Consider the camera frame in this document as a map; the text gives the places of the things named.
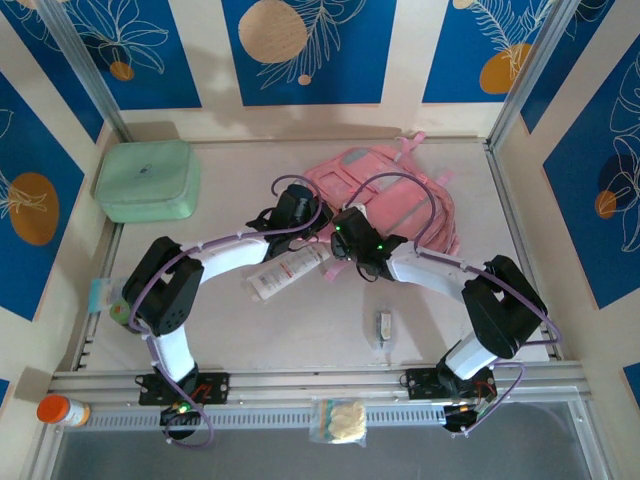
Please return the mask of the black controller board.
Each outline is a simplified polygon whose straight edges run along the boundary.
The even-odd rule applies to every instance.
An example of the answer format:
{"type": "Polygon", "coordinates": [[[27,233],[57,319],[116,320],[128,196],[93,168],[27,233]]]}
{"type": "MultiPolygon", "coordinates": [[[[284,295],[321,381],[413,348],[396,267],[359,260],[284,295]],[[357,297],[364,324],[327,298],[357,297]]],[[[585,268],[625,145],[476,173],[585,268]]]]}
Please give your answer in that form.
{"type": "Polygon", "coordinates": [[[163,427],[196,427],[200,423],[201,415],[185,401],[177,402],[160,413],[160,425],[163,427]]]}
{"type": "Polygon", "coordinates": [[[493,406],[493,402],[486,400],[481,400],[479,404],[473,405],[445,406],[444,428],[453,434],[468,431],[490,413],[493,406]]]}

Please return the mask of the light blue tissue packet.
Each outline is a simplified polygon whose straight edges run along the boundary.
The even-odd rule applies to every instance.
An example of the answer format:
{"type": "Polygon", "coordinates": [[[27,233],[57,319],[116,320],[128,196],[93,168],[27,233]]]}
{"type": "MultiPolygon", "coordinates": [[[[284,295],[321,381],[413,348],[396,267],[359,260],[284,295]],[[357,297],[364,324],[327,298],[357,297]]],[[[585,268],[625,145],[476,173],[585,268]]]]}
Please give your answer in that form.
{"type": "Polygon", "coordinates": [[[126,277],[95,278],[91,282],[88,313],[106,311],[123,299],[126,277]]]}

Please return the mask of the pink backpack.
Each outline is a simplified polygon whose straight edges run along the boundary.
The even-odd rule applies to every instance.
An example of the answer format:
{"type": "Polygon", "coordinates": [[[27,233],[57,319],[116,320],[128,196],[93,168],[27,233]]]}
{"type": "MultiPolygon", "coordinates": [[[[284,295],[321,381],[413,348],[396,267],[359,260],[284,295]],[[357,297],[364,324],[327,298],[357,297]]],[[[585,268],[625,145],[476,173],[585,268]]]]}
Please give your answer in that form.
{"type": "Polygon", "coordinates": [[[418,166],[412,152],[425,134],[402,137],[389,145],[353,148],[304,172],[334,212],[354,202],[366,206],[369,223],[382,236],[417,240],[421,247],[455,255],[459,237],[454,201],[445,185],[449,174],[434,179],[418,166]]]}

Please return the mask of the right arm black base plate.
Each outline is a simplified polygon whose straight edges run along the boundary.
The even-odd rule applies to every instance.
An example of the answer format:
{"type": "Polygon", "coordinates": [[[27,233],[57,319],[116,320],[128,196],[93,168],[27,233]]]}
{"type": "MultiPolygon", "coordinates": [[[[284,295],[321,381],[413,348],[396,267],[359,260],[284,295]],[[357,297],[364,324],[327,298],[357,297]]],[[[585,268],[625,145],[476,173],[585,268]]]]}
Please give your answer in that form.
{"type": "Polygon", "coordinates": [[[467,380],[445,368],[410,368],[399,382],[410,400],[492,400],[497,396],[493,372],[487,367],[467,380]]]}

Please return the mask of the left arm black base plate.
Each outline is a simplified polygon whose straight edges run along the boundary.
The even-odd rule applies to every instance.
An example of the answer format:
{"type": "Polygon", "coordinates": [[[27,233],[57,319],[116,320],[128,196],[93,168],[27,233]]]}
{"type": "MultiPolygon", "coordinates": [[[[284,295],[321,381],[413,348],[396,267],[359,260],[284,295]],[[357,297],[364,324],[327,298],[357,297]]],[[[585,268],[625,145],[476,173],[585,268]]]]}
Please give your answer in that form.
{"type": "MultiPolygon", "coordinates": [[[[226,372],[191,373],[178,385],[197,404],[223,405],[229,394],[230,374],[226,372]]],[[[138,403],[142,406],[169,406],[184,398],[159,374],[138,375],[138,403]]]]}

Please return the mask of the clear bag with gloves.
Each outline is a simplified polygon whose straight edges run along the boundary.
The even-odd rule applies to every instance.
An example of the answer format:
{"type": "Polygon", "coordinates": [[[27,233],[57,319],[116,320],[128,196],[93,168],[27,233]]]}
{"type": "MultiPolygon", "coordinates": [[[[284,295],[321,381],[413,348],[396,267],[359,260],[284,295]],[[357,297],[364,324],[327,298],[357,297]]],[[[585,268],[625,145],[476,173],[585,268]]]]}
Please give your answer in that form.
{"type": "Polygon", "coordinates": [[[364,446],[366,434],[366,408],[361,400],[316,399],[312,403],[309,428],[312,443],[364,446]]]}

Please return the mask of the mint green zip case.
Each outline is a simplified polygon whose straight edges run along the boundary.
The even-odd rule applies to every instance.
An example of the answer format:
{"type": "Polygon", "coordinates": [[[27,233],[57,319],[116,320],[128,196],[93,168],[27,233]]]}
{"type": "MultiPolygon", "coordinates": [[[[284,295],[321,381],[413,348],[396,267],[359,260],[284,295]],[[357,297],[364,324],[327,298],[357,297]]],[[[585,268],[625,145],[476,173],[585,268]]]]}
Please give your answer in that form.
{"type": "Polygon", "coordinates": [[[114,223],[186,219],[197,206],[200,174],[183,140],[120,143],[102,161],[94,198],[114,223]]]}

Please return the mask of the orange lid bottle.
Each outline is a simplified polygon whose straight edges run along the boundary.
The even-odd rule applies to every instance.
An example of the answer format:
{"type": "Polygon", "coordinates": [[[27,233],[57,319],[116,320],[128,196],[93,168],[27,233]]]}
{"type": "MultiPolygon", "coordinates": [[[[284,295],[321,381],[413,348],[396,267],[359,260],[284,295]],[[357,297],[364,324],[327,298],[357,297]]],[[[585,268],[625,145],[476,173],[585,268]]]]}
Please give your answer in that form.
{"type": "Polygon", "coordinates": [[[62,395],[46,396],[36,410],[41,422],[64,427],[81,427],[87,423],[90,414],[87,403],[62,395]]]}

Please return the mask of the aluminium table rail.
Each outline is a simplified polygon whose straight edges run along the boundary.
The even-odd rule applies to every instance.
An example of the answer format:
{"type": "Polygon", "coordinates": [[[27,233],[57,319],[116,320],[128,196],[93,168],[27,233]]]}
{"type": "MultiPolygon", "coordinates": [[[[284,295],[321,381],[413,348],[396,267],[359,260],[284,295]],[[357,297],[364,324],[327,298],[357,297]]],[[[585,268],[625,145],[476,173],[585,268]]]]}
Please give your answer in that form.
{"type": "MultiPolygon", "coordinates": [[[[402,378],[406,368],[235,370],[230,372],[228,402],[246,405],[302,404],[315,397],[361,397],[374,403],[406,402],[402,378]]],[[[100,405],[122,406],[137,401],[141,371],[75,371],[56,373],[50,393],[100,405]]],[[[591,397],[582,366],[576,361],[532,362],[525,365],[511,401],[555,401],[566,396],[591,397]]]]}

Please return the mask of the aluminium frame post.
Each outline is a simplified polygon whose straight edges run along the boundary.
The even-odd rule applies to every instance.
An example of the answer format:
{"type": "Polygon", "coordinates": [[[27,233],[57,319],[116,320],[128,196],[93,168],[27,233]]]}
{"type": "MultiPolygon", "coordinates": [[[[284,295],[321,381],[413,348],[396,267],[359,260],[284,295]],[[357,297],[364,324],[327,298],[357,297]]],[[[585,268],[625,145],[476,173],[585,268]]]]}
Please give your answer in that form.
{"type": "Polygon", "coordinates": [[[36,9],[51,36],[69,62],[92,103],[121,142],[133,136],[120,115],[120,109],[104,78],[76,31],[64,6],[57,0],[34,0],[36,9]]]}
{"type": "Polygon", "coordinates": [[[490,152],[494,153],[497,150],[509,133],[512,124],[519,117],[524,102],[555,50],[578,3],[579,0],[554,0],[552,3],[552,9],[541,26],[525,63],[514,81],[513,88],[507,95],[497,120],[486,138],[486,145],[490,152]]]}

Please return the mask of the white plastic stationery packet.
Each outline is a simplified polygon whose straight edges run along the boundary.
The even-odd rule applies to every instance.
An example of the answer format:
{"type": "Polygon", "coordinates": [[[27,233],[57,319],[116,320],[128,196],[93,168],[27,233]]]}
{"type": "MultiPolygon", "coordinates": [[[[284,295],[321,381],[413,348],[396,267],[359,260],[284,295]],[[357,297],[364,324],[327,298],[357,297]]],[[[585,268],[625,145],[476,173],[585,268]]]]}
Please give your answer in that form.
{"type": "Polygon", "coordinates": [[[254,301],[267,301],[284,288],[302,278],[329,258],[329,251],[319,244],[305,246],[294,252],[286,252],[261,265],[243,283],[254,301]]]}

